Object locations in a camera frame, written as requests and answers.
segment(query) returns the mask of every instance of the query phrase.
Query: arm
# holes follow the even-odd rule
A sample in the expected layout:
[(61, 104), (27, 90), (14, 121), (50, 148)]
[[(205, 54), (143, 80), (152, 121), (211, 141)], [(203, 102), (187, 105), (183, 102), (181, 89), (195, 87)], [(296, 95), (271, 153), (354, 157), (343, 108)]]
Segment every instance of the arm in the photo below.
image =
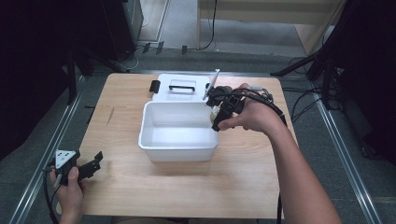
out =
[(306, 162), (289, 129), (266, 105), (246, 99), (239, 116), (219, 124), (266, 134), (273, 146), (285, 219), (289, 223), (341, 223), (332, 201)]
[[(55, 171), (50, 173), (52, 184), (56, 181)], [(56, 196), (62, 207), (60, 224), (77, 224), (82, 217), (83, 195), (78, 184), (78, 168), (73, 167), (68, 175), (68, 186), (60, 186)]]

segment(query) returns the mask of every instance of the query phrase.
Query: white box lid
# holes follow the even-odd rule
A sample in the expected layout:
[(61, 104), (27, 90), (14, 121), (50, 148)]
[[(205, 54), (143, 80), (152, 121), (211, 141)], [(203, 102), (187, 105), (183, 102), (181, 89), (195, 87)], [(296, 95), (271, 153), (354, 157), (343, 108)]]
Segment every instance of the white box lid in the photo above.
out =
[(178, 74), (160, 74), (158, 80), (161, 85), (158, 93), (153, 94), (153, 101), (204, 102), (205, 85), (210, 82), (209, 77)]

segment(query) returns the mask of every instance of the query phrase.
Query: wooden table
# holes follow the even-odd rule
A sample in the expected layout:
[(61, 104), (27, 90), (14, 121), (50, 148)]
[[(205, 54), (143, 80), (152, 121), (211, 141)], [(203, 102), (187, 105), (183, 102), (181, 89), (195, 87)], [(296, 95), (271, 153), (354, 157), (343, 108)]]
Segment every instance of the wooden table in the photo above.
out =
[[(275, 218), (279, 187), (270, 142), (238, 127), (219, 133), (211, 161), (152, 162), (137, 144), (154, 75), (112, 74), (80, 147), (79, 163), (100, 150), (102, 169), (87, 179), (84, 214), (139, 217)], [(290, 116), (275, 78), (219, 77), (233, 88), (247, 82), (274, 95)]]

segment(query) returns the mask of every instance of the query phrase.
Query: white plastic bin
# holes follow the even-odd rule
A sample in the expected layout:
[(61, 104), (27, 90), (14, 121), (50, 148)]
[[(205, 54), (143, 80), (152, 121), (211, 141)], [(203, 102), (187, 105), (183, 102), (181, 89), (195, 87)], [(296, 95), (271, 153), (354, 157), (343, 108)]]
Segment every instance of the white plastic bin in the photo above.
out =
[(151, 161), (209, 161), (218, 144), (204, 102), (146, 103), (139, 146)]

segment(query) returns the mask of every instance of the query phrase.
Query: left hand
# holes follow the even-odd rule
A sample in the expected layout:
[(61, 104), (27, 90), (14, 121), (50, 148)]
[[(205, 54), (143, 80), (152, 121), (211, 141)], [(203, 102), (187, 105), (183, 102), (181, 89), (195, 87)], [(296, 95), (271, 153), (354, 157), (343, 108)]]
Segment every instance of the left hand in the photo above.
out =
[[(56, 182), (55, 171), (49, 174), (52, 184)], [(61, 185), (56, 192), (62, 207), (60, 223), (79, 223), (82, 217), (82, 189), (78, 183), (78, 168), (73, 167), (68, 174), (68, 186)]]

